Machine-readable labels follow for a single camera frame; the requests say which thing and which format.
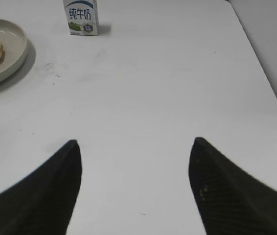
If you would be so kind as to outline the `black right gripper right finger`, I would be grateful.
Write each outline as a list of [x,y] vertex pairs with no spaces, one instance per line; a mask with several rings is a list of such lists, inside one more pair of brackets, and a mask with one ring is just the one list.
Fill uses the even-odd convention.
[[277,191],[196,137],[190,187],[208,235],[277,235]]

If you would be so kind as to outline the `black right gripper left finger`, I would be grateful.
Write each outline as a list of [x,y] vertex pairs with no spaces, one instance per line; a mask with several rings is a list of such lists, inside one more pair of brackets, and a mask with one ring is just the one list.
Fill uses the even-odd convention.
[[78,142],[70,140],[0,193],[0,235],[64,235],[82,181]]

